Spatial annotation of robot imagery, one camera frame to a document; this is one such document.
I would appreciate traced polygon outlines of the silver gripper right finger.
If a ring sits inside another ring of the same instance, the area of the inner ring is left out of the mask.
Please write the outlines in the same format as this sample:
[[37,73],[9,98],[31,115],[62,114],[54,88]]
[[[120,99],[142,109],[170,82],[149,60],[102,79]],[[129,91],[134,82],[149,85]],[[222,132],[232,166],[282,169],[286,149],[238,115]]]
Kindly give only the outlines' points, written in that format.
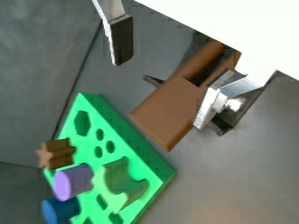
[[208,83],[192,125],[201,130],[230,130],[245,114],[262,87],[244,74],[225,69]]

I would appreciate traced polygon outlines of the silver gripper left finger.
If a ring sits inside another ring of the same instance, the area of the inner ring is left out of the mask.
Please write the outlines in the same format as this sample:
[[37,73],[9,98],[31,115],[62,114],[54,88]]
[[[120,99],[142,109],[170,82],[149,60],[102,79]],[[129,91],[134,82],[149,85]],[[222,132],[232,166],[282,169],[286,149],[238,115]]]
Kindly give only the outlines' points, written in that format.
[[117,67],[133,56],[133,17],[121,0],[90,0],[102,21],[111,64]]

